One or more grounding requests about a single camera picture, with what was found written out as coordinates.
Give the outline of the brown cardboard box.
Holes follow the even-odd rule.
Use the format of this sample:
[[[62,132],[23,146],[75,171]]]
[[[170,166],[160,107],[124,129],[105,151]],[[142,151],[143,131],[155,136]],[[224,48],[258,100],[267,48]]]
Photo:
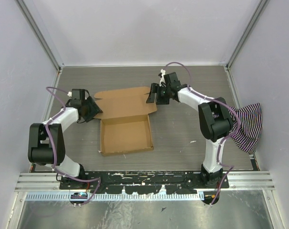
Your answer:
[[[155,103],[146,103],[147,86],[97,92],[96,104],[103,111],[100,120],[100,153],[113,156],[154,149],[150,117]]]

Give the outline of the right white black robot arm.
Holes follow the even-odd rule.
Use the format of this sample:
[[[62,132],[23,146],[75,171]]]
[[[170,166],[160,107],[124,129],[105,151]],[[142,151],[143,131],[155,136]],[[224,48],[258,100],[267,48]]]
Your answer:
[[[198,112],[200,130],[206,139],[205,158],[200,178],[206,188],[213,188],[223,176],[221,165],[226,137],[233,128],[229,106],[222,97],[212,98],[181,84],[175,72],[159,73],[160,82],[152,83],[146,103],[169,104],[173,99]]]

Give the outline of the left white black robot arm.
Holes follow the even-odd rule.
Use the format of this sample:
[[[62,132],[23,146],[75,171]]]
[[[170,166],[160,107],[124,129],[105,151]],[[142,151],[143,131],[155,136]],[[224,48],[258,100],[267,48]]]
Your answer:
[[[34,123],[29,130],[28,160],[31,163],[50,167],[52,171],[70,180],[76,189],[100,178],[87,179],[84,167],[66,155],[64,132],[80,119],[91,121],[102,113],[92,97],[72,100],[64,104],[60,111],[42,123]]]

